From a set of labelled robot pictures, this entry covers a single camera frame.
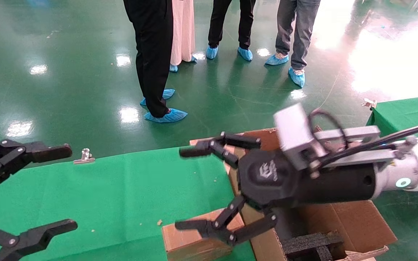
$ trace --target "wire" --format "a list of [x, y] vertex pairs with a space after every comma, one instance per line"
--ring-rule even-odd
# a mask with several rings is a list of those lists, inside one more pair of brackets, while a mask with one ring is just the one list
[[326, 111], [323, 111], [323, 110], [321, 110], [321, 109], [319, 109], [319, 108], [317, 108], [317, 109], [314, 109], [310, 114], [309, 114], [309, 116], [307, 116], [307, 121], [308, 121], [308, 123], [309, 123], [309, 131], [311, 132], [311, 135], [312, 135], [312, 137], [314, 137], [314, 139], [320, 144], [320, 145], [322, 145], [322, 147], [325, 149], [325, 150], [328, 150], [327, 149], [327, 147], [325, 146], [325, 142], [323, 142], [323, 141], [320, 141], [318, 138], [317, 138], [317, 136], [315, 135], [315, 132], [314, 132], [314, 126], [313, 126], [313, 124], [312, 124], [312, 120], [313, 120], [313, 118], [315, 117], [315, 116], [317, 116], [317, 115], [322, 115], [322, 116], [325, 116], [329, 121], [331, 121], [332, 123], [333, 123], [333, 125], [335, 125], [335, 127], [337, 127], [338, 128], [338, 131], [341, 133], [341, 137], [342, 137], [342, 139], [343, 139], [343, 143], [345, 144], [345, 149], [348, 149], [349, 148], [349, 141], [348, 141], [348, 139], [346, 138], [346, 134], [345, 134], [345, 131], [344, 131], [344, 129], [343, 129], [343, 127], [341, 126], [341, 124], [338, 122], [338, 120], [337, 119], [335, 119], [335, 117], [333, 117], [331, 114], [329, 114], [328, 112], [326, 112]]
[[400, 140], [400, 139], [402, 139], [404, 137], [407, 137], [407, 136], [410, 136], [410, 135], [414, 135], [416, 133], [418, 133], [418, 126], [410, 128], [410, 129], [405, 129], [403, 131], [401, 130], [400, 132], [395, 132], [395, 133], [387, 135], [385, 137], [382, 137], [382, 138], [379, 138], [379, 139], [361, 144], [357, 147], [353, 147], [353, 148], [350, 148], [350, 149], [347, 149], [347, 150], [342, 150], [341, 152], [337, 152], [337, 153], [334, 153], [332, 155], [330, 155], [330, 154], [326, 155], [326, 156], [320, 158], [319, 161], [321, 162], [321, 165], [323, 167], [323, 166], [326, 166], [326, 165], [328, 165], [332, 162], [335, 162], [336, 160], [339, 160], [341, 158], [348, 157], [348, 156], [356, 154], [358, 152], [364, 152], [366, 150], [371, 150], [374, 147], [377, 147], [379, 145], [389, 144], [391, 142], [395, 142], [397, 140]]

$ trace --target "gray jeans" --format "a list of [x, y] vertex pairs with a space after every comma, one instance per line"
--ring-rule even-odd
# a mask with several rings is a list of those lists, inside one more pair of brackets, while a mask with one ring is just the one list
[[320, 0], [280, 0], [277, 12], [277, 53], [288, 54], [291, 46], [292, 22], [296, 15], [295, 42], [291, 55], [291, 66], [295, 70], [303, 69], [307, 50], [311, 44], [312, 28], [314, 26]]

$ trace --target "person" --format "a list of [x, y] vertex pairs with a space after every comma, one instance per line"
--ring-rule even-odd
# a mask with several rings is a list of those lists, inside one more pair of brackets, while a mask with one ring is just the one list
[[170, 71], [176, 73], [181, 61], [194, 62], [192, 55], [196, 49], [194, 43], [194, 8], [193, 0], [172, 0], [174, 15], [174, 39]]
[[172, 0], [123, 0], [135, 28], [136, 72], [143, 93], [145, 119], [158, 123], [182, 120], [187, 113], [169, 109], [166, 99], [175, 90], [164, 91], [171, 62], [173, 38]]
[[[210, 18], [209, 46], [206, 50], [206, 57], [208, 59], [214, 59], [217, 56], [219, 43], [222, 41], [225, 14], [227, 13], [231, 1], [232, 0], [214, 0]], [[239, 18], [238, 26], [238, 53], [246, 61], [251, 61], [253, 59], [253, 53], [249, 50], [249, 45], [251, 44], [251, 27], [254, 20], [253, 10], [255, 3], [256, 0], [239, 0], [241, 16]]]
[[280, 0], [277, 12], [277, 39], [275, 42], [276, 54], [267, 61], [267, 65], [280, 65], [288, 61], [290, 52], [292, 22], [296, 15], [295, 42], [291, 56], [291, 68], [288, 74], [292, 81], [304, 87], [306, 77], [304, 67], [305, 58], [311, 44], [312, 28], [319, 10], [320, 0]]

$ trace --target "cardboard box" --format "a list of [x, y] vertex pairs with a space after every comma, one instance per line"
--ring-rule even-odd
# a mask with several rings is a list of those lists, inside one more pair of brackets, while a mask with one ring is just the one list
[[[223, 209], [199, 215], [191, 220], [208, 219], [214, 221]], [[244, 226], [238, 214], [227, 226], [229, 230], [236, 230]], [[213, 238], [201, 238], [198, 231], [180, 231], [174, 224], [162, 227], [165, 251], [169, 261], [212, 261], [232, 252], [232, 247]]]
[[[243, 135], [259, 137], [262, 150], [275, 150], [279, 147], [275, 129], [262, 129], [245, 132]], [[245, 151], [240, 148], [228, 148], [238, 157]], [[229, 178], [236, 195], [237, 170], [229, 169]], [[329, 233], [337, 231], [344, 239], [344, 250], [347, 257], [342, 261], [363, 261], [388, 251], [386, 245], [394, 243], [397, 238], [370, 201], [309, 205], [299, 209], [309, 233]], [[262, 218], [262, 213], [249, 206], [241, 211], [245, 224]], [[271, 229], [253, 239], [251, 246], [257, 261], [286, 261], [282, 245], [276, 231]]]

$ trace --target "green epoxy floor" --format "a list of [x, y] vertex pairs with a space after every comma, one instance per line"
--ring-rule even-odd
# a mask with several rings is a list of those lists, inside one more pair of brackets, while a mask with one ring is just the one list
[[[194, 0], [200, 60], [179, 66], [167, 83], [177, 89], [168, 105], [189, 115], [154, 124], [139, 105], [134, 31], [121, 0], [0, 0], [0, 140], [69, 143], [78, 157], [85, 147], [106, 157], [272, 127], [272, 114], [297, 102], [308, 112], [330, 111], [345, 127], [362, 126], [370, 115], [363, 98], [418, 96], [418, 13], [386, 1], [322, 0], [306, 85], [298, 90], [288, 79], [289, 64], [264, 66], [275, 51], [277, 6], [258, 0], [248, 63], [237, 55], [234, 1], [218, 57], [207, 61], [212, 2]], [[381, 209], [397, 226], [402, 218], [385, 214], [390, 210]], [[405, 220], [418, 208], [408, 210]], [[418, 260], [414, 231], [397, 236], [400, 243], [379, 260]]]

